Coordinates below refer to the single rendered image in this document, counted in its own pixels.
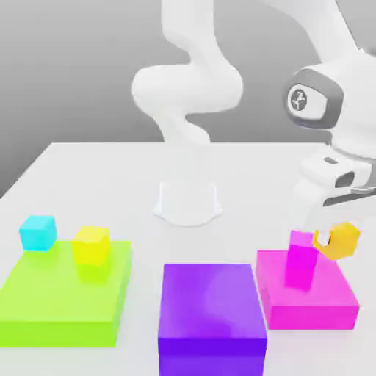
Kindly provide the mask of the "small yellow cube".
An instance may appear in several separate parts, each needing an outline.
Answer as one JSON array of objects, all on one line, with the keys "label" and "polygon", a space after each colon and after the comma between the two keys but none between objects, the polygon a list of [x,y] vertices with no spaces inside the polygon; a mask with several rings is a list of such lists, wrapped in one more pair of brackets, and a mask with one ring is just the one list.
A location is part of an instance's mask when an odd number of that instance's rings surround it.
[{"label": "small yellow cube", "polygon": [[109,229],[82,226],[72,240],[72,248],[76,264],[100,267],[110,254]]}]

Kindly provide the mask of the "large purple box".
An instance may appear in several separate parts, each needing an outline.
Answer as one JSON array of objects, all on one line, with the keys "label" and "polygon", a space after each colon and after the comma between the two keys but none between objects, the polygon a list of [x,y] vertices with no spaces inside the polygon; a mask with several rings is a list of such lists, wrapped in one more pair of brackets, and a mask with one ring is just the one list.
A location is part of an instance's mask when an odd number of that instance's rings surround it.
[{"label": "large purple box", "polygon": [[267,331],[250,264],[165,264],[159,376],[263,376]]}]

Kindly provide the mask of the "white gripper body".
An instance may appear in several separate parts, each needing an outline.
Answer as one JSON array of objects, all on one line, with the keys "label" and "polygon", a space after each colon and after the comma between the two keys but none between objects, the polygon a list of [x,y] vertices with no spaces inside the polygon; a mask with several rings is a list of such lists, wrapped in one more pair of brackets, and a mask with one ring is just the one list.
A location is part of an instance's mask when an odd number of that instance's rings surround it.
[{"label": "white gripper body", "polygon": [[376,188],[331,189],[312,181],[294,188],[294,229],[327,231],[333,225],[376,216]]}]

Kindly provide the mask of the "large magenta box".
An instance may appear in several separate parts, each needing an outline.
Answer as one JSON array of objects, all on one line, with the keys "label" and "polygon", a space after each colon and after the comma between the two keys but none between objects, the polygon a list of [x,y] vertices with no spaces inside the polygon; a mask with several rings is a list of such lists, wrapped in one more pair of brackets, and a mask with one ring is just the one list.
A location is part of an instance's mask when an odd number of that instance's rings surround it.
[{"label": "large magenta box", "polygon": [[352,330],[360,304],[335,261],[303,265],[287,250],[259,250],[256,278],[270,330]]}]

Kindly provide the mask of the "small magenta cube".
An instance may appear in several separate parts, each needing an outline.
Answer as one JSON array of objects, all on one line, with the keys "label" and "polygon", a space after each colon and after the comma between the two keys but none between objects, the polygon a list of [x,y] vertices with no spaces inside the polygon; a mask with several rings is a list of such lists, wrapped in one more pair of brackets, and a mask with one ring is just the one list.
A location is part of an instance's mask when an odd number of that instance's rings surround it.
[{"label": "small magenta cube", "polygon": [[297,270],[313,270],[318,259],[318,250],[313,246],[314,234],[311,232],[291,230],[287,267]]}]

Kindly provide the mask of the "small orange cube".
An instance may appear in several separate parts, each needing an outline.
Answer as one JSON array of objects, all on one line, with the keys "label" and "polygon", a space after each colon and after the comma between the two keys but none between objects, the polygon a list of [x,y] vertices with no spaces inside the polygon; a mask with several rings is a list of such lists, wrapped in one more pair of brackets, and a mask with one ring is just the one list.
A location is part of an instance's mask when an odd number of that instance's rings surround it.
[{"label": "small orange cube", "polygon": [[320,242],[319,235],[320,232],[315,230],[312,245],[322,255],[335,261],[354,254],[361,232],[352,223],[334,225],[329,230],[329,238],[326,245]]}]

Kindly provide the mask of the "small cyan cube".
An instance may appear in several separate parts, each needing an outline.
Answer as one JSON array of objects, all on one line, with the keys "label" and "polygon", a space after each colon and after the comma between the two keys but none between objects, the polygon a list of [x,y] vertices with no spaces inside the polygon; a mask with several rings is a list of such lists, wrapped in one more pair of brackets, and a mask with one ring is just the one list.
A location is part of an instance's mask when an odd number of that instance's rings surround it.
[{"label": "small cyan cube", "polygon": [[55,219],[48,215],[31,215],[19,228],[25,251],[48,252],[57,240]]}]

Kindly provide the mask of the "large green box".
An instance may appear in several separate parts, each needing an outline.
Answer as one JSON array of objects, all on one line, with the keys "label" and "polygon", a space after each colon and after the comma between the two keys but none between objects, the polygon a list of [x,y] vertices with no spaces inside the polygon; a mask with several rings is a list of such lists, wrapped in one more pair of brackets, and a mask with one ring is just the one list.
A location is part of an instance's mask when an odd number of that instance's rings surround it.
[{"label": "large green box", "polygon": [[113,241],[99,269],[72,244],[25,252],[0,288],[0,347],[114,347],[131,274],[129,241]]}]

